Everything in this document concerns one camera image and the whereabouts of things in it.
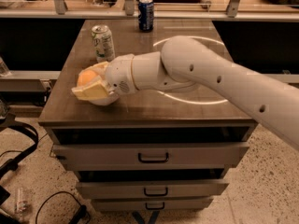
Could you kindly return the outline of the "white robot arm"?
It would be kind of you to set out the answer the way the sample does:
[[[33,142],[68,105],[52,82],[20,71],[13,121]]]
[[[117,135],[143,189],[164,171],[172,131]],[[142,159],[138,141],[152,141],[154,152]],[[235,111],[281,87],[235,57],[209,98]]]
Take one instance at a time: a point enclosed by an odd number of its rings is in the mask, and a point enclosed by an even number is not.
[[[73,94],[95,105],[141,90],[184,92],[204,85],[299,149],[299,89],[232,63],[187,36],[156,52],[128,54],[79,73]]]

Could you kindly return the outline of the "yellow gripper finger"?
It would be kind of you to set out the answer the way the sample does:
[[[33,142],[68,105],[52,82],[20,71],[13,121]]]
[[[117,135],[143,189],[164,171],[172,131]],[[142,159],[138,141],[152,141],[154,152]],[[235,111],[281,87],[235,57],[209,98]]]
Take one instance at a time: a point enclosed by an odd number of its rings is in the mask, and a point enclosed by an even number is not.
[[[95,77],[93,80],[88,82],[86,85],[83,86],[76,86],[71,89],[73,94],[79,100],[86,100],[88,101],[89,98],[100,98],[100,97],[107,97],[110,94],[110,86],[109,84],[103,80],[100,76]]]
[[[98,74],[98,76],[103,77],[106,73],[107,66],[108,66],[108,62],[101,62],[101,63],[96,63],[92,66],[89,66],[85,70],[93,70],[94,72],[96,72]]]

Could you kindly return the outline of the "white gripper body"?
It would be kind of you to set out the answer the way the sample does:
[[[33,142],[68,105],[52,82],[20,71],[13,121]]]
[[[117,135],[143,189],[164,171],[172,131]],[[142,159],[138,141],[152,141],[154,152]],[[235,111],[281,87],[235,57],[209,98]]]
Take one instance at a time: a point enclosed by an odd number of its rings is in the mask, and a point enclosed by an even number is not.
[[[132,75],[133,54],[115,58],[107,66],[105,77],[108,84],[118,95],[136,93],[136,87]]]

